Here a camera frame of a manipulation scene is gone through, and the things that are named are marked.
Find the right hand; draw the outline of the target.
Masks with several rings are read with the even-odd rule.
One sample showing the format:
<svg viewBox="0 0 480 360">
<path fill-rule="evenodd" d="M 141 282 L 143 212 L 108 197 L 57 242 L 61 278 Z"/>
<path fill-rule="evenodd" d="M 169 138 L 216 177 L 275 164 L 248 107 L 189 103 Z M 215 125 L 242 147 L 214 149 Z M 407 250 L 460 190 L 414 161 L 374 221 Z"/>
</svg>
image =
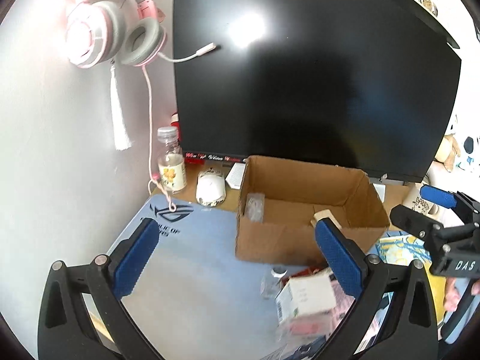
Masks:
<svg viewBox="0 0 480 360">
<path fill-rule="evenodd" d="M 443 307 L 445 311 L 453 312 L 456 311 L 457 306 L 461 300 L 462 295 L 459 292 L 460 286 L 462 284 L 468 284 L 469 279 L 461 278 L 446 278 L 445 288 L 444 288 L 444 299 Z"/>
</svg>

